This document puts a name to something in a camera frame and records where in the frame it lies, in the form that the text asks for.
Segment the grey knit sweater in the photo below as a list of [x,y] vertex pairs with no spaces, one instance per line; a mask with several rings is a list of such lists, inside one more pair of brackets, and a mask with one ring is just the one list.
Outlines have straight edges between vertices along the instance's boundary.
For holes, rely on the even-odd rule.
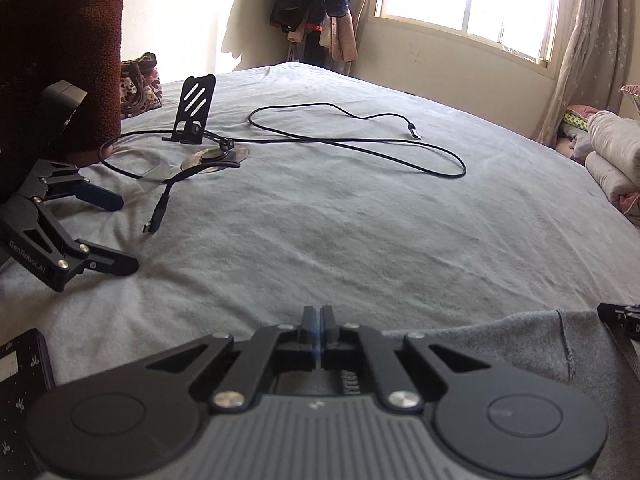
[[608,440],[593,477],[639,477],[639,377],[596,312],[528,311],[457,325],[441,315],[393,318],[384,328],[424,332],[582,391],[608,420]]

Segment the hanging dark clothes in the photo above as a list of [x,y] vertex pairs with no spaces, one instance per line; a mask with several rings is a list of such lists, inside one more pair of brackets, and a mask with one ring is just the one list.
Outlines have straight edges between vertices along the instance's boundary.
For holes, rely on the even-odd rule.
[[288,59],[346,72],[358,60],[352,0],[274,0],[270,24],[286,36]]

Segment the floral pouch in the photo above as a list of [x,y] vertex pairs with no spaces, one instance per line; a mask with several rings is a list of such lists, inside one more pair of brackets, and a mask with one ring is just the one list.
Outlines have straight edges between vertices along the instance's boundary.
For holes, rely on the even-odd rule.
[[163,87],[154,53],[145,52],[140,58],[120,62],[119,101],[122,119],[163,105]]

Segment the black smartphone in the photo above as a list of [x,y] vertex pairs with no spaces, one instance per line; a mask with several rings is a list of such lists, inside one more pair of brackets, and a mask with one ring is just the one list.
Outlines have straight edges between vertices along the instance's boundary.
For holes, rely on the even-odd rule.
[[48,347],[39,330],[32,328],[1,345],[2,479],[35,479],[40,475],[24,437],[24,423],[30,406],[53,387]]

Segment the folded grey pink quilt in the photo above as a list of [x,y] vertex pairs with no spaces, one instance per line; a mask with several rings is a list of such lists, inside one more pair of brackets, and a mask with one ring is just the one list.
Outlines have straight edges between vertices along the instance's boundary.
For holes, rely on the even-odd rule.
[[608,201],[639,226],[639,123],[600,110],[587,120],[591,151],[584,165]]

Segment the person in red jacket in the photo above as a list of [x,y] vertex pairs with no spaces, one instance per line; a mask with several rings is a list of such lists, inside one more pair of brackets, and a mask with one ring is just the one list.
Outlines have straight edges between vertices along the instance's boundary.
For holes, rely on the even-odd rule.
[[[1,0],[1,197],[37,159],[91,165],[120,133],[122,0]],[[61,122],[43,91],[65,80],[85,97]]]

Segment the grey bed sheet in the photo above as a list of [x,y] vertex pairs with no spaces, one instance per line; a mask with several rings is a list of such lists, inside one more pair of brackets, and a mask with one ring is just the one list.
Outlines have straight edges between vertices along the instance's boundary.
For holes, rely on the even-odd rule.
[[219,77],[208,118],[250,139],[248,120],[309,134],[255,144],[238,169],[171,191],[189,149],[160,140],[180,88],[122,125],[134,138],[87,178],[117,212],[60,200],[74,237],[138,258],[135,274],[87,272],[54,292],[15,262],[1,272],[1,337],[46,337],[59,382],[226,330],[246,337],[329,304],[380,330],[485,323],[532,311],[639,299],[639,233],[587,170],[544,146],[438,103],[302,64]]

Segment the black phone stand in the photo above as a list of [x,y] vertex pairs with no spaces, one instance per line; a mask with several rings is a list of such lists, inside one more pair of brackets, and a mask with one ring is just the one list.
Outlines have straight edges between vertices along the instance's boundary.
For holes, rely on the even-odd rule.
[[215,86],[216,77],[213,74],[191,76],[183,81],[174,128],[164,141],[190,145],[203,142]]

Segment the grey curtain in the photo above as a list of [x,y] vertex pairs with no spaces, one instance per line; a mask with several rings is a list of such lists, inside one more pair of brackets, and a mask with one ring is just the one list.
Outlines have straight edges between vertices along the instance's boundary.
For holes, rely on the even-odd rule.
[[572,0],[560,13],[568,26],[550,99],[533,140],[555,146],[564,113],[572,104],[618,113],[622,87],[639,45],[639,0]]

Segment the window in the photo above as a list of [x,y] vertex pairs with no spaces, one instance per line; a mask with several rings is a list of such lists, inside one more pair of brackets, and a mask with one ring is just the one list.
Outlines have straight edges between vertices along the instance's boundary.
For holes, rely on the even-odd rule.
[[560,0],[376,0],[375,15],[450,32],[546,65],[559,6]]

